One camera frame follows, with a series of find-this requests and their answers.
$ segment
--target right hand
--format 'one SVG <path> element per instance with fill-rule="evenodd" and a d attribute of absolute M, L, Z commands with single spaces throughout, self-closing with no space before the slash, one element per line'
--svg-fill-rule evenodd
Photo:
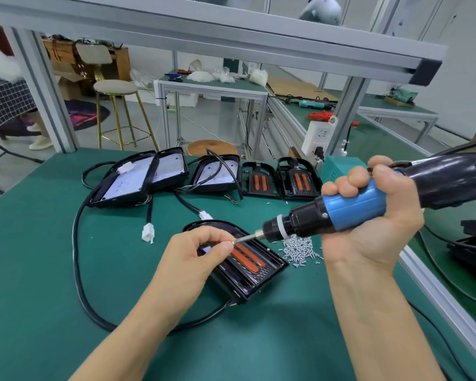
<path fill-rule="evenodd" d="M 386 156 L 374 156 L 368 161 L 373 167 L 376 186 L 386 192 L 386 213 L 340 233 L 322 236 L 322 248 L 326 265 L 344 264 L 358 270 L 379 269 L 392 275 L 395 263 L 406 244 L 423 226 L 418 190 L 411 178 L 390 169 L 393 161 Z M 363 167 L 353 168 L 348 176 L 335 183 L 323 185 L 323 195 L 340 194 L 355 197 L 358 189 L 370 181 Z"/>

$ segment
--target hand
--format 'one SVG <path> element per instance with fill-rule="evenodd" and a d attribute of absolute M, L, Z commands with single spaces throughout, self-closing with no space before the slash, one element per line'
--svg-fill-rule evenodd
<path fill-rule="evenodd" d="M 377 188 L 387 194 L 386 213 L 354 230 L 323 235 L 322 247 L 327 265 L 341 262 L 359 270 L 365 265 L 391 275 L 400 252 L 423 226 L 416 184 L 411 178 L 387 167 L 392 163 L 386 156 L 374 156 L 368 161 L 368 166 L 374 168 Z M 367 170 L 355 167 L 348 176 L 338 178 L 335 183 L 325 183 L 321 191 L 323 195 L 339 193 L 343 197 L 355 197 L 358 188 L 365 187 L 369 181 Z"/>
<path fill-rule="evenodd" d="M 209 226 L 173 235 L 142 298 L 174 326 L 201 294 L 212 270 L 231 254 L 234 240 L 228 232 Z M 207 242 L 218 244 L 197 256 L 197 247 Z"/>

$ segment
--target checkered cloth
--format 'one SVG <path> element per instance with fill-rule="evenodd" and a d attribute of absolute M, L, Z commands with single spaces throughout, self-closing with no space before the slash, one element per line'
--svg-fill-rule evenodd
<path fill-rule="evenodd" d="M 35 107 L 24 79 L 15 83 L 0 82 L 0 126 Z"/>

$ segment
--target white shoe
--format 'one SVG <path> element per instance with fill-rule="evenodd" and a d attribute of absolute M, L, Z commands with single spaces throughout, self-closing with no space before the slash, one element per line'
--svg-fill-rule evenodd
<path fill-rule="evenodd" d="M 43 135 L 39 135 L 35 138 L 35 141 L 28 146 L 29 149 L 38 151 L 38 150 L 44 150 L 44 148 L 51 147 L 53 145 L 53 142 L 51 142 L 51 139 L 46 138 Z"/>
<path fill-rule="evenodd" d="M 40 127 L 37 123 L 33 123 L 30 127 L 26 127 L 26 130 L 30 132 L 39 132 Z"/>

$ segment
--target left hand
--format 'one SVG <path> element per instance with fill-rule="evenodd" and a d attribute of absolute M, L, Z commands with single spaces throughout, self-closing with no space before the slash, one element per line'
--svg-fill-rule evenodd
<path fill-rule="evenodd" d="M 173 235 L 142 298 L 176 324 L 201 294 L 212 270 L 231 254 L 234 240 L 230 233 L 210 226 Z M 197 247 L 208 242 L 218 244 L 197 256 Z"/>

